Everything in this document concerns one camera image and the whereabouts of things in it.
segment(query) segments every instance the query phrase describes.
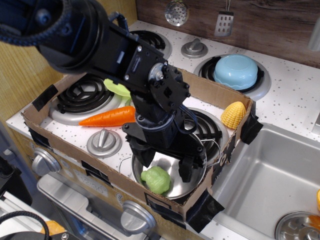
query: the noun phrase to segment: stainless steel sink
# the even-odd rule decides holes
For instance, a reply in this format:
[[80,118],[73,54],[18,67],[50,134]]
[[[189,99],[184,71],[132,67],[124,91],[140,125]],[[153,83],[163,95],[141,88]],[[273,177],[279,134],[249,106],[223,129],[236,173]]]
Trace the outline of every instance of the stainless steel sink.
[[320,215],[320,142],[271,124],[239,142],[212,187],[225,207],[215,220],[248,239],[274,239],[277,222],[302,211]]

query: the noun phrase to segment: orange carrot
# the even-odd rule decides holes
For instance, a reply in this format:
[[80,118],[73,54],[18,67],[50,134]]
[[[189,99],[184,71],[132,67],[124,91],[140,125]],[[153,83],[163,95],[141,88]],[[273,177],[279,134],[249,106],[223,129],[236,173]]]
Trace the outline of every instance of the orange carrot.
[[133,106],[119,107],[79,122],[80,126],[114,127],[125,123],[134,123],[136,109]]

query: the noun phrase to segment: toy vegetable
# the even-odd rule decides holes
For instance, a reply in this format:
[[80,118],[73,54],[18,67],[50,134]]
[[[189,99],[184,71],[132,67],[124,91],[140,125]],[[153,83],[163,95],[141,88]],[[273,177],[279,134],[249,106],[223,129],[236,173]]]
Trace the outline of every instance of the toy vegetable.
[[114,127],[125,123],[134,123],[136,109],[133,106],[119,107],[106,111],[79,122],[80,126]]
[[159,166],[153,166],[141,173],[141,180],[145,181],[151,192],[162,194],[169,190],[170,175]]
[[236,101],[230,104],[221,115],[221,122],[230,129],[236,129],[242,118],[246,114],[245,105]]

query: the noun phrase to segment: hanging spatula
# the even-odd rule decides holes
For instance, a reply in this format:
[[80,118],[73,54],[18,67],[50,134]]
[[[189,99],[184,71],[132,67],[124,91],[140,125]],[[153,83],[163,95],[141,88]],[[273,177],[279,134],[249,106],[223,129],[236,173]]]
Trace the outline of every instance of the hanging spatula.
[[225,11],[219,12],[214,31],[214,36],[216,37],[227,37],[231,35],[234,13],[229,11],[230,2],[231,0],[229,0],[229,6],[227,7],[228,0],[225,0]]

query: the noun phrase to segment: stove knob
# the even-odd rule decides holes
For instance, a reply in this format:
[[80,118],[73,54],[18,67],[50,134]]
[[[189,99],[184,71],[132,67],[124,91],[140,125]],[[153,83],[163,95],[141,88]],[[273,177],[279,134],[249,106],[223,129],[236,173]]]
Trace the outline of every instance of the stove knob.
[[156,226],[154,217],[139,204],[127,200],[123,203],[121,225],[130,234],[140,234]]
[[119,134],[106,129],[93,134],[86,144],[88,152],[97,158],[110,157],[116,154],[121,146],[122,141]]
[[183,56],[191,59],[201,58],[208,53],[208,47],[204,45],[198,38],[186,43],[181,48]]
[[34,160],[32,162],[32,171],[39,176],[48,173],[56,173],[61,170],[59,162],[46,150],[37,147],[34,149]]

